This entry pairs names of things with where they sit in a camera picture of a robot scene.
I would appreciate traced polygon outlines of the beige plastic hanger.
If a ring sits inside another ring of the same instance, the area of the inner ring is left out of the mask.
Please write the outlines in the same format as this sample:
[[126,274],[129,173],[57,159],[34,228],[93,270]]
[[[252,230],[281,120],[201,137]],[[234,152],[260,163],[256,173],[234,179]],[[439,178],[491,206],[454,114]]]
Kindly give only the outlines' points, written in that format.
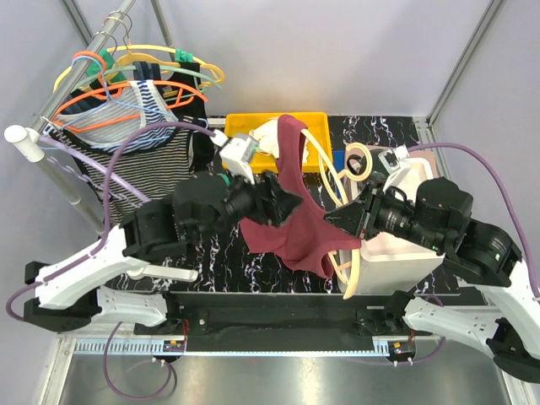
[[[311,132],[307,129],[303,129],[300,132],[304,135],[305,139],[309,143],[311,143],[316,149],[318,164],[319,164],[319,171],[320,171],[321,179],[323,182],[323,186],[325,187],[327,194],[335,202],[338,208],[348,204],[349,200],[345,192],[343,179],[347,178],[356,182],[363,182],[367,180],[367,178],[369,177],[373,169],[373,158],[371,157],[370,150],[367,148],[366,145],[362,143],[348,144],[346,146],[347,151],[350,151],[351,149],[359,149],[363,153],[364,157],[366,158],[364,169],[359,175],[354,174],[349,169],[342,169],[341,171],[337,172],[329,156],[327,155],[323,147],[319,144],[319,142],[316,140],[316,138],[311,134]],[[338,196],[335,193],[335,191],[331,188],[329,180],[327,178],[327,173],[324,169],[324,165],[326,165],[327,168],[329,169],[330,174],[334,180],[335,186],[339,190],[340,196]],[[351,261],[346,262],[343,265],[337,265],[337,262],[335,260],[336,254],[337,253],[335,251],[331,251],[327,255],[332,264],[334,272],[337,274],[338,279],[343,284],[345,284],[346,289],[345,289],[345,292],[343,293],[343,299],[348,300],[355,295],[358,288],[360,270],[361,270],[360,248],[352,250]]]

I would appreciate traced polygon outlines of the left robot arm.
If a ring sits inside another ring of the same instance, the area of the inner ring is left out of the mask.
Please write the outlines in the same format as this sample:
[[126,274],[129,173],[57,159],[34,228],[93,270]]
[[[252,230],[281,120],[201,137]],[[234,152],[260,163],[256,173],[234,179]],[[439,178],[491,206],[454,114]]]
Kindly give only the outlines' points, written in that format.
[[165,257],[222,233],[242,219],[279,227],[303,202],[279,185],[270,171],[258,180],[199,172],[180,181],[167,197],[145,203],[93,245],[47,265],[29,262],[25,282],[35,297],[24,303],[22,320],[51,332],[71,332],[93,322],[134,323],[176,332],[181,308],[166,294],[116,292],[105,286],[126,273],[158,277]]

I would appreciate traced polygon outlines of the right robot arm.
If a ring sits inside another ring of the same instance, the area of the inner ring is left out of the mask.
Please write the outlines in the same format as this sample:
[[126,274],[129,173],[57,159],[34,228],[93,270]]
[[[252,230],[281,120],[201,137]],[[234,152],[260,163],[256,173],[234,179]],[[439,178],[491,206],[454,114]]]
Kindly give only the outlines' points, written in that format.
[[539,382],[539,303],[521,250],[501,228],[472,219],[473,196],[444,177],[423,181],[415,201],[395,186],[369,184],[325,221],[371,240],[385,232],[443,258],[443,266],[482,292],[500,318],[468,316],[397,291],[383,310],[393,334],[407,329],[449,338],[486,354],[505,373]]

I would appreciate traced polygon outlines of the maroon tank top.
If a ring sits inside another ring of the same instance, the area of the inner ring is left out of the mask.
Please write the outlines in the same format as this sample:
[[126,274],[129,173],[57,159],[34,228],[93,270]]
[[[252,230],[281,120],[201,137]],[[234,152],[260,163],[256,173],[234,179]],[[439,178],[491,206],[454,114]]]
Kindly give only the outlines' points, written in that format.
[[361,247],[359,239],[325,221],[326,212],[307,190],[301,170],[301,150],[306,125],[292,117],[278,118],[278,182],[287,192],[302,198],[302,203],[280,227],[260,225],[249,219],[240,221],[240,230],[250,253],[272,253],[292,271],[307,271],[331,278],[334,267],[328,254]]

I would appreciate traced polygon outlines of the white tank top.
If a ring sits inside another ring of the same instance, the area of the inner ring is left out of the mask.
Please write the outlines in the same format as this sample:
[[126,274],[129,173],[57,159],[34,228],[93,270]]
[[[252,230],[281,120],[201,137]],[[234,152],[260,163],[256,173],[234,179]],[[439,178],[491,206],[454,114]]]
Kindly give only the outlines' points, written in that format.
[[261,126],[251,129],[249,135],[258,142],[259,154],[279,158],[278,117],[274,116]]

